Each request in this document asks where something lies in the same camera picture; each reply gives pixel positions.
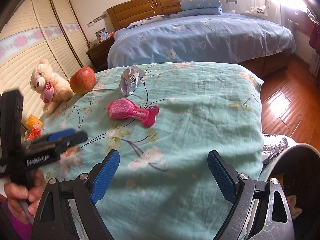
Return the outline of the person's left hand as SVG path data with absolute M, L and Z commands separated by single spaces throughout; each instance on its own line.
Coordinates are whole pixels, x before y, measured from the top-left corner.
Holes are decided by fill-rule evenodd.
M 46 187 L 46 180 L 40 169 L 34 173 L 34 187 L 28 190 L 25 186 L 9 182 L 4 184 L 4 192 L 7 196 L 10 212 L 23 224 L 29 224 L 29 219 L 34 217 L 39 206 L 40 199 Z M 23 210 L 20 200 L 28 200 L 28 212 Z

